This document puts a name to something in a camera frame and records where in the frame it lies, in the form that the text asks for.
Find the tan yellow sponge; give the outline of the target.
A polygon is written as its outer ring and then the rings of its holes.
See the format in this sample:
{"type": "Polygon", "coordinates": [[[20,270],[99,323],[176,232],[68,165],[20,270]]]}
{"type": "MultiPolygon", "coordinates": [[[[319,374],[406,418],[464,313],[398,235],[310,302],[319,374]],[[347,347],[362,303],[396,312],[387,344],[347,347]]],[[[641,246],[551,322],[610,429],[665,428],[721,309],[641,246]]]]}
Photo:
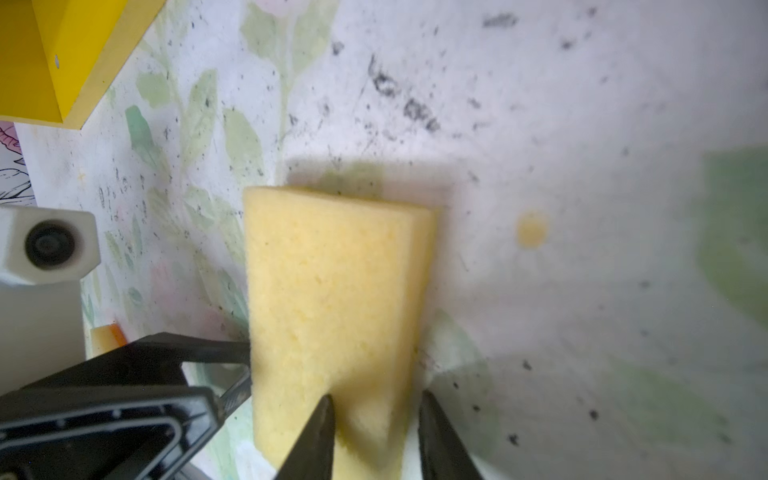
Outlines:
{"type": "Polygon", "coordinates": [[[90,330],[90,357],[97,357],[125,346],[128,343],[122,329],[116,323],[94,327],[90,330]]]}
{"type": "Polygon", "coordinates": [[[280,467],[330,395],[334,477],[399,478],[435,212],[289,187],[243,206],[255,446],[280,467]]]}

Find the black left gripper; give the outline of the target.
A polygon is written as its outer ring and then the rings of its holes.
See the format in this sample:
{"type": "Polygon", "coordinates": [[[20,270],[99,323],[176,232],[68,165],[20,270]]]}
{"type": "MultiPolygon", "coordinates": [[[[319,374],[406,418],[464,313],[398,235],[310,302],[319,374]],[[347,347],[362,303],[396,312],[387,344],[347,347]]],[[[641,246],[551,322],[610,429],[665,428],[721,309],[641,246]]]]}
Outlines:
{"type": "Polygon", "coordinates": [[[158,333],[26,387],[1,398],[2,478],[173,479],[251,397],[250,344],[158,333]],[[220,400],[184,363],[245,371],[220,400]]]}

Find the yellow shelf with coloured boards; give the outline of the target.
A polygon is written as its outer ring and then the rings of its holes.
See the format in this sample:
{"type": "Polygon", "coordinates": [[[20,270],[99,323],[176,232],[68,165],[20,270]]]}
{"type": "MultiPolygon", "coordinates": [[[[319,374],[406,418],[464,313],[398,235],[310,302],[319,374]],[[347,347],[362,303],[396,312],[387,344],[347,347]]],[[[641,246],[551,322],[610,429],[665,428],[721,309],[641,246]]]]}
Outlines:
{"type": "Polygon", "coordinates": [[[1,119],[80,129],[162,1],[3,1],[1,119]]]}

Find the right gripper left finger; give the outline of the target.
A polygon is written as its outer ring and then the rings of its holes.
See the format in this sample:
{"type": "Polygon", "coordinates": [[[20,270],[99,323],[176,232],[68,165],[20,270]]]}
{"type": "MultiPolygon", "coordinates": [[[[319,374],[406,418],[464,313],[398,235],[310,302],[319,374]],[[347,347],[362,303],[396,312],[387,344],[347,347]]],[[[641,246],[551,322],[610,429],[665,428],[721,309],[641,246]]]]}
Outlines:
{"type": "Polygon", "coordinates": [[[330,394],[321,397],[275,480],[331,480],[336,415],[330,394]]]}

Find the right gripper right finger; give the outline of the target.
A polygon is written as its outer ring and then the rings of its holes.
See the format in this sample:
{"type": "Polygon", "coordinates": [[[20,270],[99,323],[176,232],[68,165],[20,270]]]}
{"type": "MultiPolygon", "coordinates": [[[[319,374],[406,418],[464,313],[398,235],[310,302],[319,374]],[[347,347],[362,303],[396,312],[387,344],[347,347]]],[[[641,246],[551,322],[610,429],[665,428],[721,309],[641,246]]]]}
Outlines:
{"type": "Polygon", "coordinates": [[[436,396],[422,392],[418,442],[424,480],[482,480],[478,468],[436,396]]]}

